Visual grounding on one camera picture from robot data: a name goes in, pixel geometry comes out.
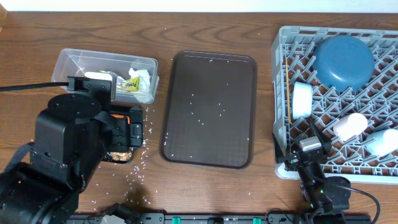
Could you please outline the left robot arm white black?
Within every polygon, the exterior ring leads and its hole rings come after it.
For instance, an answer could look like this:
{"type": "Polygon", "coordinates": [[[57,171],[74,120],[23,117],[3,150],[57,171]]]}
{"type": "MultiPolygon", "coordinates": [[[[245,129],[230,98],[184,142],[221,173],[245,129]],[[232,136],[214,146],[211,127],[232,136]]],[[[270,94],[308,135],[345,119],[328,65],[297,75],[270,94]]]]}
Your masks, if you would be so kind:
{"type": "Polygon", "coordinates": [[[92,96],[53,97],[1,173],[1,223],[66,223],[98,164],[142,146],[140,106],[111,106],[92,96]]]}

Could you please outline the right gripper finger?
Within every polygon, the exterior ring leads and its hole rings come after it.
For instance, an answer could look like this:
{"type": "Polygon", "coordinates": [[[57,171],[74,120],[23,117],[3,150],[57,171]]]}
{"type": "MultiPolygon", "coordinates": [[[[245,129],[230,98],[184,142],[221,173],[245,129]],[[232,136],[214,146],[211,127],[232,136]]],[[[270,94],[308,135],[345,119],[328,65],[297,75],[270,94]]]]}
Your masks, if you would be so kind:
{"type": "Polygon", "coordinates": [[[275,134],[272,134],[272,138],[273,138],[273,141],[274,141],[275,163],[276,164],[284,163],[285,156],[284,156],[282,148],[281,148],[281,146],[280,146],[275,134]]]}
{"type": "Polygon", "coordinates": [[[322,148],[325,151],[331,151],[331,139],[326,134],[324,134],[321,130],[319,130],[314,122],[310,123],[310,127],[313,130],[314,135],[320,141],[322,148]]]}

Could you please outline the light blue cup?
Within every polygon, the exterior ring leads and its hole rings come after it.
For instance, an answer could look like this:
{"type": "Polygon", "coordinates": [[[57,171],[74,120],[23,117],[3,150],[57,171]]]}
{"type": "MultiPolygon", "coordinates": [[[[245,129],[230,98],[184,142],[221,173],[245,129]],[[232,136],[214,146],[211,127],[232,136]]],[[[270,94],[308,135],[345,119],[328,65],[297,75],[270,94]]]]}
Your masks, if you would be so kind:
{"type": "Polygon", "coordinates": [[[366,146],[367,151],[379,157],[395,151],[397,149],[397,133],[396,129],[386,129],[370,134],[366,139],[374,138],[374,140],[366,146]]]}

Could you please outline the white tissue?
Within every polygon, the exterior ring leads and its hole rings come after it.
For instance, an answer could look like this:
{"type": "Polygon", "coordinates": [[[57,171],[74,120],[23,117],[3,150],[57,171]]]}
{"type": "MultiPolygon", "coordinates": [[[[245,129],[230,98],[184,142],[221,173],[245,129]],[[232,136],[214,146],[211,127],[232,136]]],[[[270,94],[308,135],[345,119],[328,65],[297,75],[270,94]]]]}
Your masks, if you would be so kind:
{"type": "Polygon", "coordinates": [[[129,69],[129,76],[139,75],[140,84],[139,84],[139,93],[147,93],[150,88],[150,75],[147,70],[134,70],[133,68],[129,69]]]}

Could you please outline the dark blue bowl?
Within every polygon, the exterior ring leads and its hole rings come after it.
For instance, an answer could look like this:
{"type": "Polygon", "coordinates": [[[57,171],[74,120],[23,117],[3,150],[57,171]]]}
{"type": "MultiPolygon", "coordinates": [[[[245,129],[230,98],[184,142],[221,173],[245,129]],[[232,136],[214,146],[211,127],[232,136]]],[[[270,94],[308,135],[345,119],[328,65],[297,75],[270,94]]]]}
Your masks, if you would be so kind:
{"type": "Polygon", "coordinates": [[[312,67],[317,78],[327,87],[343,92],[349,87],[362,89],[374,72],[374,57],[370,48],[359,39],[339,35],[324,40],[314,51],[312,67]]]}

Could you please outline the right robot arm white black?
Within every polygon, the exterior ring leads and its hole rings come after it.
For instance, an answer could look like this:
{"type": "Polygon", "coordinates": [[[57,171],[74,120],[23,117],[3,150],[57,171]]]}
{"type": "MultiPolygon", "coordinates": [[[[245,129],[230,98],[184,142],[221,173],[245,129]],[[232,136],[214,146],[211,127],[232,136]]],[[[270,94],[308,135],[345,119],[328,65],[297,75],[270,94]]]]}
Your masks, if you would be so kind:
{"type": "Polygon", "coordinates": [[[301,180],[304,199],[310,208],[296,215],[292,223],[346,223],[343,212],[349,209],[351,182],[344,177],[326,177],[321,163],[331,151],[331,139],[314,124],[314,136],[300,141],[299,149],[286,156],[275,135],[275,161],[296,170],[301,180]]]}

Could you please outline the pink cup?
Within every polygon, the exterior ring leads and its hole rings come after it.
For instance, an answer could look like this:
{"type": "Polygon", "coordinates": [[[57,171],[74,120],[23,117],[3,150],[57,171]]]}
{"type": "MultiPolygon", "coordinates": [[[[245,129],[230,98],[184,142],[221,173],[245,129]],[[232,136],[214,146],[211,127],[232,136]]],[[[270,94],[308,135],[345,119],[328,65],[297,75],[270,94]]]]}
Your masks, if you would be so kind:
{"type": "Polygon", "coordinates": [[[333,131],[342,141],[358,136],[368,126],[367,118],[361,113],[352,113],[345,116],[334,125],[333,131]]]}

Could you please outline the brown mushroom food scrap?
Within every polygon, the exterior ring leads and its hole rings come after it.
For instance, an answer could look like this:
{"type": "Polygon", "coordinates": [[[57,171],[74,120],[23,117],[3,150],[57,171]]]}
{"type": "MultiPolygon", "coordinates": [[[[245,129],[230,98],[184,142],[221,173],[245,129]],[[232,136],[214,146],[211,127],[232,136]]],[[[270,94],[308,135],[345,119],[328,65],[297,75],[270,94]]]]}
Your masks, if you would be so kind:
{"type": "Polygon", "coordinates": [[[114,161],[129,162],[132,158],[132,152],[110,152],[110,158],[114,161]]]}

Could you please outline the yellow green snack wrapper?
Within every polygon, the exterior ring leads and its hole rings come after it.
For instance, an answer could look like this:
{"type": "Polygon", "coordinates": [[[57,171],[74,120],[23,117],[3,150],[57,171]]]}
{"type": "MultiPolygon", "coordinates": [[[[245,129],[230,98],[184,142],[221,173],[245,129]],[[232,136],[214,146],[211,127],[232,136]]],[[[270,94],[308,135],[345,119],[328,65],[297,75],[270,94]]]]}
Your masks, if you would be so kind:
{"type": "Polygon", "coordinates": [[[110,75],[112,83],[115,85],[115,88],[118,90],[123,90],[128,92],[139,91],[139,84],[140,84],[139,75],[133,75],[129,79],[124,79],[114,72],[106,72],[104,70],[100,70],[100,72],[107,73],[108,75],[110,75]]]}

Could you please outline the light blue rice bowl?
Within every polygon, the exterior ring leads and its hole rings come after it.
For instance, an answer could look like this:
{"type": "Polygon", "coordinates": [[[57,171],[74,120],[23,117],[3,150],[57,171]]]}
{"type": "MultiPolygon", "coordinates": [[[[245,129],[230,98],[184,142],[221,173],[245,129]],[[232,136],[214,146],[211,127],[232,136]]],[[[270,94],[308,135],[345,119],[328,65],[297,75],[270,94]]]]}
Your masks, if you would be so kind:
{"type": "Polygon", "coordinates": [[[307,118],[312,113],[313,88],[311,85],[295,82],[292,98],[293,119],[307,118]]]}

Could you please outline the orange carrot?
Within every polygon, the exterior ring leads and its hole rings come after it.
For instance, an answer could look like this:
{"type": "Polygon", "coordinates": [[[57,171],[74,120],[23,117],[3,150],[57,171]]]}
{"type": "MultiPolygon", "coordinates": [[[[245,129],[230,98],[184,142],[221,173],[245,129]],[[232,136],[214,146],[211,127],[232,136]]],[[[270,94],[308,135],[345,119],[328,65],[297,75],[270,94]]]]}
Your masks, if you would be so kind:
{"type": "Polygon", "coordinates": [[[124,118],[126,118],[126,119],[127,119],[127,123],[128,123],[128,124],[131,123],[130,117],[127,116],[127,115],[124,115],[124,114],[111,114],[111,115],[112,115],[113,117],[117,118],[117,119],[124,119],[124,118]]]}

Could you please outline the wooden chopstick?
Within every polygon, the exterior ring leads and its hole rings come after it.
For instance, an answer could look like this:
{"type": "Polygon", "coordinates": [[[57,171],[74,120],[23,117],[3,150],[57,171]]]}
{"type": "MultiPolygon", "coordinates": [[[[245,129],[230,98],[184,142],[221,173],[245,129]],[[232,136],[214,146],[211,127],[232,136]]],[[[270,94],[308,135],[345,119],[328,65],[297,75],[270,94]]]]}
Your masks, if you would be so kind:
{"type": "Polygon", "coordinates": [[[287,97],[287,116],[288,123],[291,123],[291,109],[290,109],[290,84],[289,84],[289,63],[288,55],[285,56],[285,82],[286,82],[286,97],[287,97]]]}

